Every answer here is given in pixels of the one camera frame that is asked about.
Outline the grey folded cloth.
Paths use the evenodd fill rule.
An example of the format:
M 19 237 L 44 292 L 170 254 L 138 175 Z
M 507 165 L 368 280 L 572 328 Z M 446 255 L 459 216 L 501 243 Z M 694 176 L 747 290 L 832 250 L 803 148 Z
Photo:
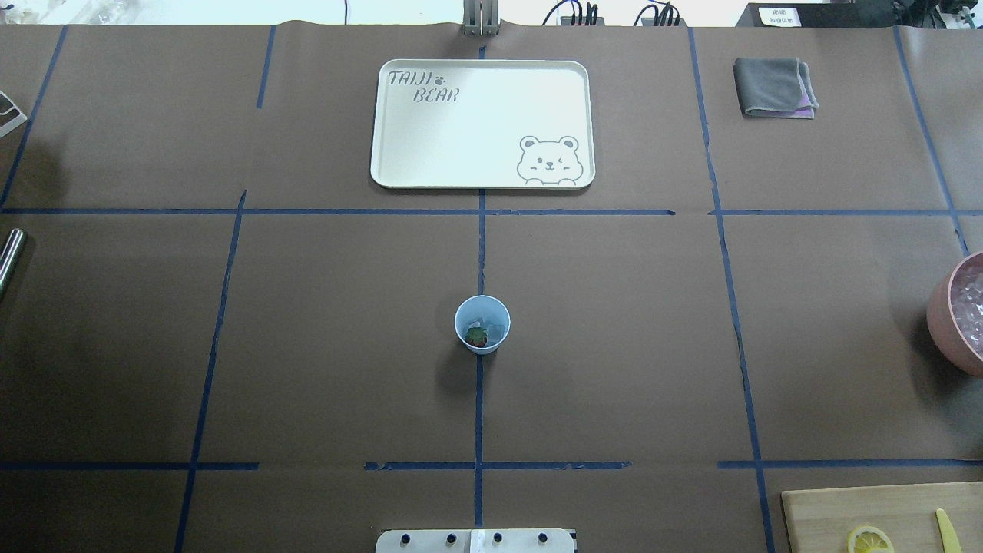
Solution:
M 744 116 L 815 118 L 820 104 L 806 62 L 798 58 L 737 58 L 733 73 Z

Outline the red strawberry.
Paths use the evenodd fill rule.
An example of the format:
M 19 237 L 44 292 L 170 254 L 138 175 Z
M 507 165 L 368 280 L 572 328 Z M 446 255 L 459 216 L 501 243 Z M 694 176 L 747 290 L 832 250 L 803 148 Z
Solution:
M 464 342 L 472 349 L 484 349 L 489 343 L 488 330 L 482 326 L 470 326 L 464 333 Z

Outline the wooden cutting board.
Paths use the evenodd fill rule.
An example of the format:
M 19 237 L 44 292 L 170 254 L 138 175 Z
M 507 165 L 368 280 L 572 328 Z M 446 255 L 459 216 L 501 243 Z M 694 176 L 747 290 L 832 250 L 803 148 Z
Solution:
M 981 550 L 979 481 L 794 490 L 782 493 L 793 552 L 846 552 L 857 526 L 880 528 L 895 552 L 943 552 L 935 511 L 943 508 L 963 552 Z

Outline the clear ice cube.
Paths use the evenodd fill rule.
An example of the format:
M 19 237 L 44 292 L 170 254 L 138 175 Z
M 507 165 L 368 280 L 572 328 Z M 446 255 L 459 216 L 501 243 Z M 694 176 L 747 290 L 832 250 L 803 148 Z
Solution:
M 470 326 L 482 326 L 482 328 L 486 328 L 488 330 L 489 343 L 487 347 L 493 343 L 501 342 L 505 338 L 505 325 L 499 321 L 482 317 L 474 319 L 474 321 L 468 323 L 468 328 L 470 328 Z

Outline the pink bowl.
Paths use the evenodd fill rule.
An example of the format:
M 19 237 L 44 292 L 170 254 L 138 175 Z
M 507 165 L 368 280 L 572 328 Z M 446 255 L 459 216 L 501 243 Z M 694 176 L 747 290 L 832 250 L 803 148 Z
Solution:
M 926 322 L 934 344 L 949 362 L 981 378 L 981 262 L 978 251 L 961 260 L 935 287 Z

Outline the cream bear tray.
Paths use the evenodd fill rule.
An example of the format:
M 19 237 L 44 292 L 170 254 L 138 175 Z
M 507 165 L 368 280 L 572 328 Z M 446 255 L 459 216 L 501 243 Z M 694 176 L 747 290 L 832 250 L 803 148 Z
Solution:
M 371 175 L 384 188 L 574 191 L 596 172 L 590 80 L 576 61 L 380 67 Z

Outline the lemon slices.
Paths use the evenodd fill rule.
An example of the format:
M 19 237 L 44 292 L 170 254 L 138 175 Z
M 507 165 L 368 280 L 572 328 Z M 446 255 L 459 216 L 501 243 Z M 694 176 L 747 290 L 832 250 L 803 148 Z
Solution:
M 863 525 L 854 528 L 846 538 L 848 553 L 894 553 L 895 546 L 887 533 L 875 526 Z

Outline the aluminium frame post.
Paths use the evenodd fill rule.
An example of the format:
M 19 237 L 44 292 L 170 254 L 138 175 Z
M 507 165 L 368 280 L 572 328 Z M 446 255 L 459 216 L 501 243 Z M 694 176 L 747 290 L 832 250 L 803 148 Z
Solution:
M 464 36 L 495 36 L 501 29 L 499 0 L 463 0 L 462 15 Z

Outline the steel muddler rod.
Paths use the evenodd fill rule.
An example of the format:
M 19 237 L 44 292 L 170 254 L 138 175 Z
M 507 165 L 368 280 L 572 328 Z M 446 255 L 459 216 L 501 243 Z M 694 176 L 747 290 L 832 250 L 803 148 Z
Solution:
M 1 298 L 3 298 L 5 295 L 6 290 L 13 279 L 15 265 L 17 265 L 18 259 L 20 259 L 22 247 L 24 247 L 25 244 L 25 239 L 27 239 L 27 234 L 21 230 L 21 228 L 13 228 L 2 248 L 0 283 Z

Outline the white cup rack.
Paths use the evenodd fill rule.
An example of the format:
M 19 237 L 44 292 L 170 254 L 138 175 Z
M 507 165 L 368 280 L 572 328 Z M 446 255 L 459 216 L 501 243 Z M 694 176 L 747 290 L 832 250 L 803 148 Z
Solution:
M 0 102 L 1 102 L 1 127 L 0 127 L 0 137 L 6 137 L 17 130 L 21 126 L 24 126 L 28 122 L 28 116 L 25 115 L 24 111 L 15 104 L 14 101 L 5 94 L 4 91 L 0 92 Z

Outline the light blue cup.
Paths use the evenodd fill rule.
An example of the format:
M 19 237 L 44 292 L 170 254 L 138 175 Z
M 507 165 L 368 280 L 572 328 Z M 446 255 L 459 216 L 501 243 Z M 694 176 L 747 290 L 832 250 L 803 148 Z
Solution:
M 510 329 L 511 315 L 506 305 L 493 296 L 469 297 L 454 314 L 456 336 L 476 355 L 488 355 L 498 350 Z

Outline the pile of ice cubes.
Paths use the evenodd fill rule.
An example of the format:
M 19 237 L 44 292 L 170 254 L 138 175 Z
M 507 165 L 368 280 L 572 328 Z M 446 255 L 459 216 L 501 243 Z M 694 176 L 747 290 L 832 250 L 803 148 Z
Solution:
M 956 272 L 949 290 L 955 325 L 965 342 L 982 353 L 982 272 L 981 266 L 964 265 Z

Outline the yellow knife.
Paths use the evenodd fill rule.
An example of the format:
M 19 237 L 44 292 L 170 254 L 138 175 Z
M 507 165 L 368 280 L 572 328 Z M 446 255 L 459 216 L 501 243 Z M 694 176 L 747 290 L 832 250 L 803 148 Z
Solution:
M 944 553 L 962 553 L 961 542 L 958 538 L 958 533 L 955 531 L 955 526 L 952 524 L 952 520 L 948 517 L 948 513 L 943 508 L 937 508 L 935 511 L 936 521 L 938 526 L 938 535 L 940 535 L 940 540 Z

